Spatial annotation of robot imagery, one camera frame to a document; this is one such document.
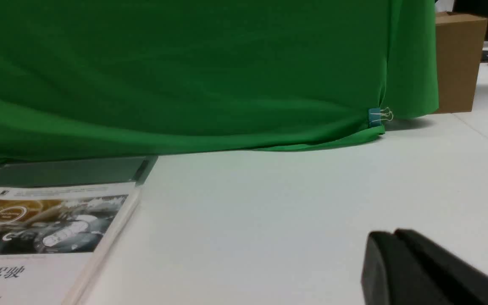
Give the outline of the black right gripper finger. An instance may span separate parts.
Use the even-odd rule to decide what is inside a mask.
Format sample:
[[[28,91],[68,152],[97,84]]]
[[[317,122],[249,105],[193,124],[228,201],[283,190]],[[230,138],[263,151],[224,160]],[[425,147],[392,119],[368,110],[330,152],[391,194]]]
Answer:
[[[361,273],[366,305],[488,305],[488,275],[416,230],[374,230]]]

